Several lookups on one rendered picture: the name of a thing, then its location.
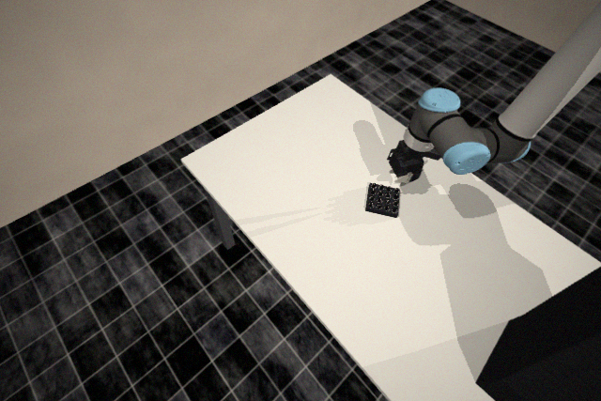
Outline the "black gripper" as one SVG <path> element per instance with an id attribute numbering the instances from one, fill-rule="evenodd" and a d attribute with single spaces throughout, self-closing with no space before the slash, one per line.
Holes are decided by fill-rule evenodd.
<path id="1" fill-rule="evenodd" d="M 393 153 L 392 156 L 391 153 Z M 399 141 L 396 149 L 391 149 L 387 158 L 392 168 L 389 173 L 396 175 L 397 179 L 394 181 L 395 183 L 402 182 L 400 187 L 405 186 L 420 177 L 424 166 L 424 156 L 418 154 L 423 153 L 425 152 L 419 152 L 409 148 L 404 140 Z"/>

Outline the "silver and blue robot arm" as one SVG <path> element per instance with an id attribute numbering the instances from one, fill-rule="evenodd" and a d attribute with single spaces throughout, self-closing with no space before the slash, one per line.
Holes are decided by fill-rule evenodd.
<path id="1" fill-rule="evenodd" d="M 601 2 L 489 128 L 471 128 L 457 112 L 460 98 L 448 89 L 431 88 L 419 99 L 404 141 L 413 150 L 427 151 L 420 156 L 442 158 L 457 175 L 487 163 L 518 161 L 536 133 L 600 71 Z"/>

